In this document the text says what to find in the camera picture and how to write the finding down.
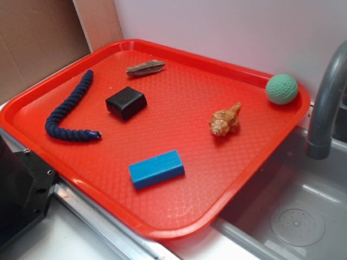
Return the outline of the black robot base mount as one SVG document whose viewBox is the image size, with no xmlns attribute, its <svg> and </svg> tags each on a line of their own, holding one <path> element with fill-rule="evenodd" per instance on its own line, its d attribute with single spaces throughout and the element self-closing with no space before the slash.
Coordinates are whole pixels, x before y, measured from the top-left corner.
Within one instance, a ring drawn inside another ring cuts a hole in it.
<svg viewBox="0 0 347 260">
<path fill-rule="evenodd" d="M 1 138 L 1 251 L 46 217 L 56 179 L 36 153 L 13 152 Z"/>
</svg>

